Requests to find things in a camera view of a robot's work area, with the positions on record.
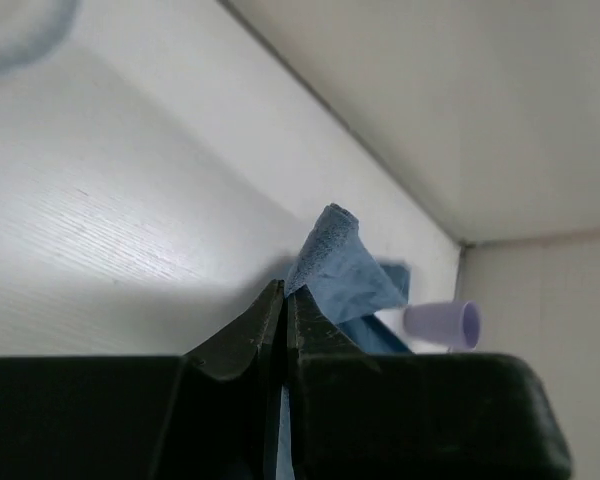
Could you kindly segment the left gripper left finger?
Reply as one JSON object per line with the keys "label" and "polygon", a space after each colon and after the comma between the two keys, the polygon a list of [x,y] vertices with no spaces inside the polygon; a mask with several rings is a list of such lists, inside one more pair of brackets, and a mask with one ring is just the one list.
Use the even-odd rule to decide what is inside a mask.
{"label": "left gripper left finger", "polygon": [[284,282],[273,280],[246,311],[186,355],[183,423],[199,473],[276,477],[284,374]]}

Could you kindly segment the blue cloth napkin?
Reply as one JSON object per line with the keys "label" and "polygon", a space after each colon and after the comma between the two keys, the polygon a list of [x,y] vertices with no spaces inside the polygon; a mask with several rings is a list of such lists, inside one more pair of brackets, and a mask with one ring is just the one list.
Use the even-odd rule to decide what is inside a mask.
{"label": "blue cloth napkin", "polygon": [[[367,471],[360,479],[398,479],[408,468],[408,430],[422,430],[415,413],[403,405],[411,400],[410,381],[421,376],[411,351],[376,316],[408,303],[410,271],[402,264],[380,264],[359,237],[359,222],[346,209],[331,204],[317,219],[285,280],[285,305],[291,294],[306,287],[322,314],[360,350],[374,357],[378,374],[357,382],[355,398],[362,402],[356,416],[362,431]],[[281,425],[276,476],[295,479],[291,452],[290,388],[282,387]]]}

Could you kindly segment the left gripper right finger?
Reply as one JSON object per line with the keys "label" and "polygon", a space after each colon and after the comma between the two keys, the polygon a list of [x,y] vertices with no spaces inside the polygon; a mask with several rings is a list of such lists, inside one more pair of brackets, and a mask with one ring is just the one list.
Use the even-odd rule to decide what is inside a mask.
{"label": "left gripper right finger", "polygon": [[301,288],[287,299],[291,452],[298,479],[360,479],[367,471],[356,416],[357,382],[378,374],[360,350]]}

